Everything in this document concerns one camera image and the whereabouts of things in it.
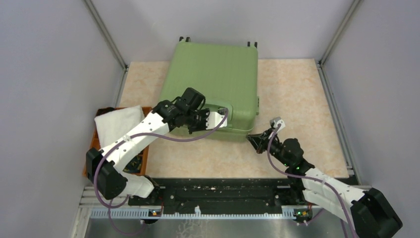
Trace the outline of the green suitcase blue lining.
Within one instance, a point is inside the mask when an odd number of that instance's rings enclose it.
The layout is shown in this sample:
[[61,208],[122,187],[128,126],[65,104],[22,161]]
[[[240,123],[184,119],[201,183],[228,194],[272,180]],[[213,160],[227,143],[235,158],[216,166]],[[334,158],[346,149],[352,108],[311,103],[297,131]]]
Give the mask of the green suitcase blue lining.
[[246,141],[259,114],[257,46],[194,43],[180,37],[158,100],[171,101],[191,87],[205,96],[205,108],[228,108],[227,127],[209,139]]

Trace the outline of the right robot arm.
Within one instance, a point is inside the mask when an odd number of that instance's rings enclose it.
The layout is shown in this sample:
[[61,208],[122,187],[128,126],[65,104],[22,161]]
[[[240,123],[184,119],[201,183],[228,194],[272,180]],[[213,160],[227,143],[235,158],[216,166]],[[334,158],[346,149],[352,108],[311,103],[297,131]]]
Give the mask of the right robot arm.
[[359,238],[391,238],[403,222],[384,194],[376,188],[363,190],[328,176],[304,158],[296,138],[280,142],[275,129],[249,134],[246,139],[258,154],[267,153],[284,166],[291,181],[290,197],[296,204],[309,202],[335,215]]

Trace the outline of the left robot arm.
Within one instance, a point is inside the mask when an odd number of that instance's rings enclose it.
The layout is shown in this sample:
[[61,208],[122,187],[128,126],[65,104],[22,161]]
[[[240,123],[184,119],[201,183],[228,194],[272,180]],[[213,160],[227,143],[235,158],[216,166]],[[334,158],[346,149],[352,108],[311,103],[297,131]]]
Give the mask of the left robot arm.
[[118,196],[137,196],[147,205],[158,201],[156,184],[147,176],[127,174],[126,165],[157,138],[164,138],[175,128],[205,129],[209,110],[206,98],[189,87],[174,100],[160,101],[146,117],[128,133],[109,146],[91,148],[86,153],[86,172],[99,200]]

